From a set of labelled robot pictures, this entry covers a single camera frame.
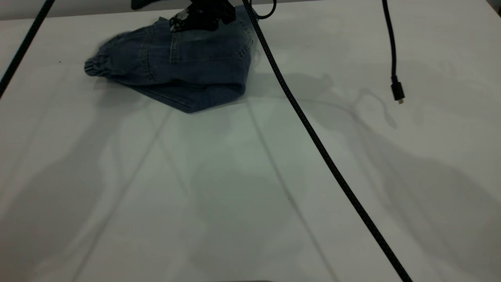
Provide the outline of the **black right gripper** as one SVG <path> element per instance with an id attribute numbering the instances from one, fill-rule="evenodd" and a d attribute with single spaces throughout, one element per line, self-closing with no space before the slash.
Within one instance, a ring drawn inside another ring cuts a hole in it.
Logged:
<path id="1" fill-rule="evenodd" d="M 158 0 L 131 0 L 131 9 L 140 10 Z M 215 31 L 219 22 L 236 20 L 236 9 L 228 0 L 193 0 L 195 10 L 182 10 L 170 18 L 170 32 Z"/>

